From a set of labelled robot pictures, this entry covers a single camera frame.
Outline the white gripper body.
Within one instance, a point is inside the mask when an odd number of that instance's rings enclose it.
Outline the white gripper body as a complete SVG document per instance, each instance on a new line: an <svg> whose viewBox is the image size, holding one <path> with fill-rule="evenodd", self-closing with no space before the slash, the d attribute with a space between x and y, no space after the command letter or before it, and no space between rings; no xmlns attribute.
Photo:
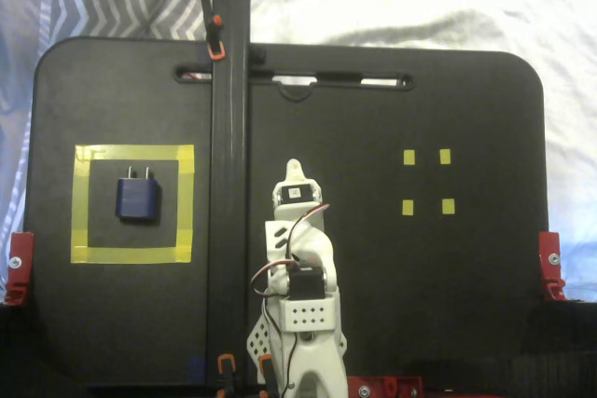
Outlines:
<svg viewBox="0 0 597 398"><path fill-rule="evenodd" d="M275 220L296 221L323 203L321 186L313 179L278 183L272 192Z"/></svg>

